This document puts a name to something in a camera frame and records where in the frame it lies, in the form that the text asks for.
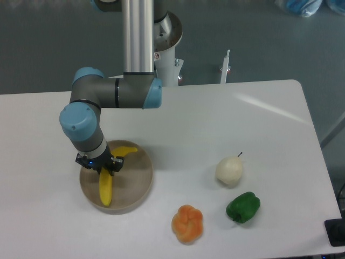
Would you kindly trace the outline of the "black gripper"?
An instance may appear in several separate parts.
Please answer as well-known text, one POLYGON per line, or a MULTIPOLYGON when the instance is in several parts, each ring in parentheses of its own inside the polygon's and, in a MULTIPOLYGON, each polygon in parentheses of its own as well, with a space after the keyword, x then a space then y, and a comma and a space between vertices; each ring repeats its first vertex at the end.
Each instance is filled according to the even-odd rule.
POLYGON ((100 174, 101 169, 104 168, 108 170, 110 176, 114 176, 115 172, 119 172, 123 167, 124 157, 113 157, 107 145, 99 156, 91 158, 89 155, 78 153, 75 161, 85 169, 92 169, 100 174))

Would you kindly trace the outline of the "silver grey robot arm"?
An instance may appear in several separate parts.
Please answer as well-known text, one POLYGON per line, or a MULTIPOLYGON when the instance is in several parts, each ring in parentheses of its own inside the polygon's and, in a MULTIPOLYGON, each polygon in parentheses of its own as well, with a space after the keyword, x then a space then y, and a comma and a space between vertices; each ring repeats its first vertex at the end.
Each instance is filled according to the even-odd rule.
POLYGON ((102 108, 159 108, 162 82, 154 72, 154 2, 121 1, 123 14, 124 72, 122 78, 105 78, 92 67, 74 76, 70 103, 59 122, 78 154, 76 162, 86 169, 110 176, 124 164, 115 156, 100 127, 102 108))

